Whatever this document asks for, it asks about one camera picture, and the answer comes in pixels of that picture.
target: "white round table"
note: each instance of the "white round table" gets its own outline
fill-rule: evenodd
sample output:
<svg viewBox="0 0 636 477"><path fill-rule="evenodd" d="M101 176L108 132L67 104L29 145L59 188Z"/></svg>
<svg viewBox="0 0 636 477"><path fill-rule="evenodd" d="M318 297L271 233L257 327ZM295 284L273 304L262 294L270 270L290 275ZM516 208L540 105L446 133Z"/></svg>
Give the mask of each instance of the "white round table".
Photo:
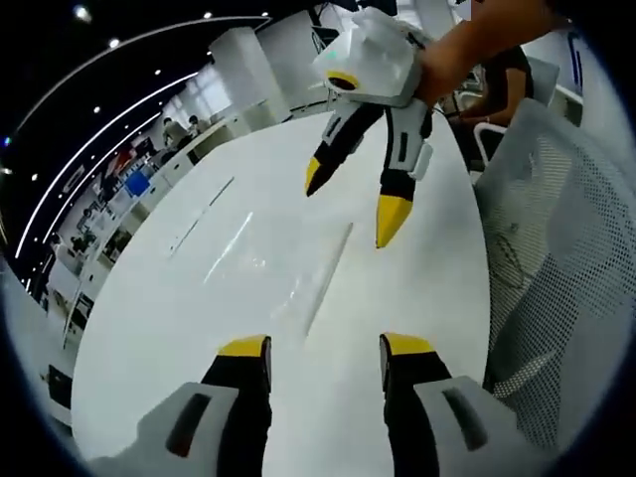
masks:
<svg viewBox="0 0 636 477"><path fill-rule="evenodd" d="M182 383L200 381L223 344L252 334L272 337L264 475L393 475L382 332L426 338L453 376L481 383L490 327L486 250L448 123L433 115L434 152L413 210L376 250L385 121L307 199L305 170L328 117L218 147L133 237L79 347L72 418L84 458L130 445L144 414ZM337 266L329 282L330 263ZM316 277L329 283L322 302Z"/></svg>

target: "ceiling light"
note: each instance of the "ceiling light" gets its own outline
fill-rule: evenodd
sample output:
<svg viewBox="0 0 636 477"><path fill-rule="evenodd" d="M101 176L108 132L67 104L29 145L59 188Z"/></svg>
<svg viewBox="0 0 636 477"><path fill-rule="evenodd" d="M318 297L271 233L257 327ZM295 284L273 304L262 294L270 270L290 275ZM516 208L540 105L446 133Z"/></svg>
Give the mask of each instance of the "ceiling light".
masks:
<svg viewBox="0 0 636 477"><path fill-rule="evenodd" d="M150 99L151 97L156 96L157 94L159 94L162 91L165 91L166 89L174 86L175 84L179 84L180 82L189 80L190 78L195 77L196 75L198 75L199 72L194 72L194 73L190 73L189 75L186 75L182 78L179 78L175 81L172 81L169 84L166 84L165 86L160 87L159 89L157 89L154 92L151 92L150 94L148 94L147 96L143 97L142 99L139 99L137 102L135 102L132 106L129 106L127 109L125 109L124 111L120 112L117 116L115 116L114 118L112 118L105 126L103 126L101 129L99 129L94 136L89 139L84 146L82 146L74 155L73 157L69 160L69 162L67 162L67 164L62 168L62 170L60 171L60 173L56 176L56 178L53 180L53 182L49 185L49 188L46 190L46 192L44 193L44 196L42 196L42 199L40 199L40 202L38 203L38 205L36 206L35 210L33 211L33 214L31 214L31 218L29 219L29 221L27 222L27 226L24 228L24 231L22 232L22 237L20 238L20 241L18 242L18 248L16 249L16 254L14 255L15 258L18 258L20 256L20 251L22 251L22 245L24 244L24 240L27 238L27 234L29 233L29 229L31 228L31 225L33 224L33 220L36 218L36 215L38 214L38 212L40 212L40 209L42 208L44 201L47 200L47 197L49 196L49 194L51 194L51 191L53 190L53 188L55 187L55 185L58 183L58 181L60 179L62 179L62 176L64 176L65 172L67 172L69 170L69 168L73 165L73 163L78 159L78 157L80 157L80 154L82 154L84 152L84 150L90 145L92 144L92 142L94 140L96 140L101 134L104 133L104 131L106 131L106 129L108 129L110 126L112 126L115 122L117 122L119 119L121 119L123 116L125 116L126 114L128 114L130 111L132 111L135 107L139 106L140 104L143 104L145 101L147 101L148 99Z"/></svg>
<svg viewBox="0 0 636 477"><path fill-rule="evenodd" d="M92 21L92 17L86 7L83 5L76 5L73 8L73 14L76 16L78 20L82 20L83 22L90 23Z"/></svg>
<svg viewBox="0 0 636 477"><path fill-rule="evenodd" d="M67 199L66 203L62 206L62 208L60 209L60 211L58 212L58 214L56 215L56 217L53 219L53 222L51 223L51 226L49 227L49 229L47 230L47 234L44 236L44 238L42 239L42 242L47 241L47 239L49 238L49 235L51 234L51 232L53 231L53 227L55 226L56 222L58 221L58 219L60 218L60 216L62 215L62 212L64 211L64 209L66 208L67 204L69 203L69 201L71 200L71 198L73 197L73 195L81 188L81 186L83 185L84 182L86 182L86 179L88 179L88 175L92 174L93 172L95 172L95 170L99 167L99 165L105 161L109 156L110 153L112 151L114 151L117 147L119 147L121 144L123 144L124 142L126 142L128 139L130 139L132 137L132 135L137 132L138 130L140 130L141 128L145 127L147 124L149 124L150 122L154 121L157 117L159 117L161 115L160 112L156 113L154 116L150 117L149 119L147 119L146 121L144 121L143 123L141 123L139 126L137 126L130 134L128 134L126 137L124 137L121 141L119 141L117 144L115 144L115 146L110 149L108 152L106 152L106 154L97 161L97 163L92 167L92 169L90 169L90 171L88 172L88 174L86 176L84 176L84 178L79 181L79 184L75 187L75 189L69 194L69 198Z"/></svg>

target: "black ceiling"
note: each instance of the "black ceiling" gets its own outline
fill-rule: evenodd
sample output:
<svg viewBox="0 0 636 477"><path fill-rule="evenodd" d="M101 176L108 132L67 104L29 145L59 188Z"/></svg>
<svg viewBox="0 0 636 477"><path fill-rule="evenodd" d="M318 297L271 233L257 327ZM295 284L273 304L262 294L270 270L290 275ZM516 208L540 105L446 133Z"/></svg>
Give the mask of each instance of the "black ceiling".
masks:
<svg viewBox="0 0 636 477"><path fill-rule="evenodd" d="M159 87L200 70L210 60L206 56L208 45L227 28L256 27L262 23L260 14L264 11L279 19L320 2L86 0L81 3L91 13L90 24L75 18L75 2L3 5L0 44L5 46L2 79L5 99L0 113L0 137L11 136L13 142L0 151L0 161L14 174L0 176L0 211L9 258L15 254L26 223L54 178L108 121ZM55 89L19 127L56 83L107 51L109 39L125 42L169 25L202 20L205 12L211 12L215 18L259 18L223 24L198 23L119 47ZM161 70L159 76L155 76L156 70ZM99 159L121 140L128 132L125 124L130 128L141 124L160 110L159 101L165 102L182 87L167 89L117 121L85 149L64 178L81 164L92 167L90 157L95 155ZM101 111L94 114L92 110L97 105ZM31 180L33 174L38 174L35 182ZM63 179L58 183L37 214L20 262L12 263L14 267L27 269L41 259L45 249L33 238L43 236L66 200L58 199L58 189L65 182Z"/></svg>

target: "mesh chair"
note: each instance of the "mesh chair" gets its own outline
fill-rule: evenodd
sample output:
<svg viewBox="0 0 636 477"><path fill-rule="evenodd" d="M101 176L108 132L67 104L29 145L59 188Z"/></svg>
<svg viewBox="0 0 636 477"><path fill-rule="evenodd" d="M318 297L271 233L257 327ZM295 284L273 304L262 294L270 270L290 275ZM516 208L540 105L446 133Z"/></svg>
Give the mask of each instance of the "mesh chair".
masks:
<svg viewBox="0 0 636 477"><path fill-rule="evenodd" d="M550 102L553 100L553 96L555 95L559 68L557 65L546 63L541 60L537 60L536 58L528 58L528 63L530 64L530 70L533 76L533 86L535 90L534 99L545 106L549 106ZM484 134L484 131L504 134L506 132L506 128L498 126L497 124L480 122L473 129L479 153L481 154L484 164L488 165L489 158L488 154L486 154L486 149L484 148L484 143L482 141L482 134Z"/></svg>
<svg viewBox="0 0 636 477"><path fill-rule="evenodd" d="M565 450L634 332L636 163L525 99L476 184L491 285L485 387Z"/></svg>

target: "white mesh chair back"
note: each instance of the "white mesh chair back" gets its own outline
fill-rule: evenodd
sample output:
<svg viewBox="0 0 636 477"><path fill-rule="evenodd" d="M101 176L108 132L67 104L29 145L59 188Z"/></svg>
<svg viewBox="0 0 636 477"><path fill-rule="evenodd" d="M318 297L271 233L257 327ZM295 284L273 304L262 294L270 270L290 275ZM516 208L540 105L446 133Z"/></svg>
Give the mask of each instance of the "white mesh chair back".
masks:
<svg viewBox="0 0 636 477"><path fill-rule="evenodd" d="M578 435L633 338L636 158L525 99L476 185L488 249L485 387L543 449Z"/></svg>
<svg viewBox="0 0 636 477"><path fill-rule="evenodd" d="M533 98L547 106L555 95L558 80L558 66L531 57L528 57L528 63L530 64L535 89Z"/></svg>

